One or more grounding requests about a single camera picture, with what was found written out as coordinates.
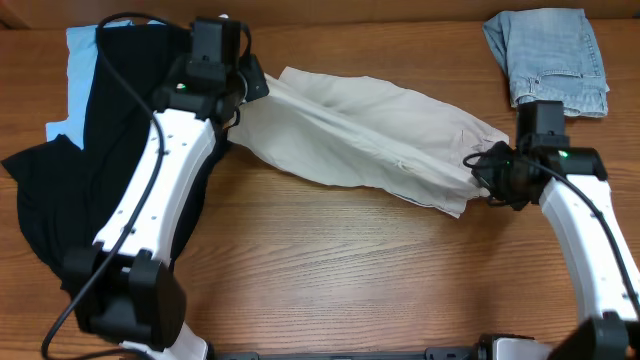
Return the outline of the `beige khaki shorts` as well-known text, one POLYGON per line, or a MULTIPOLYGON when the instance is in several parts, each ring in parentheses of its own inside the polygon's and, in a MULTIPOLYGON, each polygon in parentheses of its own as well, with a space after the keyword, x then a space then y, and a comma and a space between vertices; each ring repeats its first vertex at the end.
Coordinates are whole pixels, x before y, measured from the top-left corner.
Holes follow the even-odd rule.
POLYGON ((487 196, 464 157, 507 134, 464 110, 389 81, 285 68, 267 97, 241 108, 231 142, 328 186, 382 189, 459 217, 487 196))

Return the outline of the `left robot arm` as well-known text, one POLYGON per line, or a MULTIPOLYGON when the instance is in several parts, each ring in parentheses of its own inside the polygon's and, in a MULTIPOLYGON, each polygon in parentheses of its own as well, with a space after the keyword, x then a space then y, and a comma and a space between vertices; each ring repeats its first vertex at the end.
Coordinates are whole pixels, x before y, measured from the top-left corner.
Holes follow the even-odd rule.
POLYGON ((247 24, 199 18, 190 50, 140 106, 146 144, 107 223, 64 260, 70 304, 81 330, 113 343, 116 355, 210 359, 213 347, 186 324, 186 295, 173 273, 176 230, 195 180, 240 121, 243 104, 265 97, 265 75, 247 24))

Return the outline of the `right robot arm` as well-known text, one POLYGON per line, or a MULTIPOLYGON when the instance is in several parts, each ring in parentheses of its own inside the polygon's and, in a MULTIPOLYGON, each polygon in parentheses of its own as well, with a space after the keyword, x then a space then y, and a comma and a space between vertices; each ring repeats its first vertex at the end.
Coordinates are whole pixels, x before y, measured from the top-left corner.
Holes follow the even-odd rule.
POLYGON ((560 101, 517 108, 515 146, 498 142, 463 163, 493 207, 540 207, 560 244, 575 290, 579 325, 550 347, 531 337, 483 335, 473 359, 636 359, 639 269, 616 220, 599 153, 573 147, 560 101))

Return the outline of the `folded light blue jeans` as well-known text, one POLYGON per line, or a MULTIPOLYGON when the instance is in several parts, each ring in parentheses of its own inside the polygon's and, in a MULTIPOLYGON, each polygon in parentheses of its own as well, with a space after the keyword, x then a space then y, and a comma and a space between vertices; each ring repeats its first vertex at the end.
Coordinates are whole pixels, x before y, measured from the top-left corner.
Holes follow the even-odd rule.
POLYGON ((502 11, 482 31, 508 78, 512 107, 548 100, 562 102, 570 117, 608 115, 604 63, 582 9, 502 11))

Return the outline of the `light blue shirt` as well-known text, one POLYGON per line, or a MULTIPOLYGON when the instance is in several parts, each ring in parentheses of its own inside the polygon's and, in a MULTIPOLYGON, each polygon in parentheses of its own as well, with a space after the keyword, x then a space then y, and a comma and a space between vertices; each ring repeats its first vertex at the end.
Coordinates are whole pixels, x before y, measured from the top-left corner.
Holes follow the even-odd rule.
POLYGON ((170 28, 157 21, 135 25, 124 20, 103 28, 90 25, 67 29, 68 117, 46 124, 47 140, 66 136, 82 151, 101 146, 98 132, 109 131, 109 122, 125 117, 136 102, 105 69, 98 47, 104 47, 113 67, 131 87, 148 98, 165 71, 171 34, 170 28))

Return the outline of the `black t-shirt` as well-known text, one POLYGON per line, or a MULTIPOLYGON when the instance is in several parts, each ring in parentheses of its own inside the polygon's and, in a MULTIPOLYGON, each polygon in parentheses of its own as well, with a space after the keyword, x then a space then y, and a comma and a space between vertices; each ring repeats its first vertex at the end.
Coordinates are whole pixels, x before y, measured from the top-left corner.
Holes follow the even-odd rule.
MULTIPOLYGON (((175 60, 191 49, 188 31, 170 29, 165 71, 156 87, 175 60)), ((89 246, 116 210, 150 128, 137 102, 125 117, 109 124, 109 131, 98 132, 102 145, 92 151, 82 151, 61 136, 2 162, 17 183, 21 231, 36 256, 58 278, 64 276, 67 251, 89 246)))

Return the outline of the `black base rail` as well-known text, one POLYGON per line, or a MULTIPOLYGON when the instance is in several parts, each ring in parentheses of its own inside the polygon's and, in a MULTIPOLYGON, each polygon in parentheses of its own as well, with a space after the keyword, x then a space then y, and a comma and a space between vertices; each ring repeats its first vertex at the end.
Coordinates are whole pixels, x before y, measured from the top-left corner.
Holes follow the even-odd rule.
POLYGON ((271 354, 257 352, 216 353, 215 360, 471 360, 471 347, 431 347, 419 352, 303 353, 271 354))

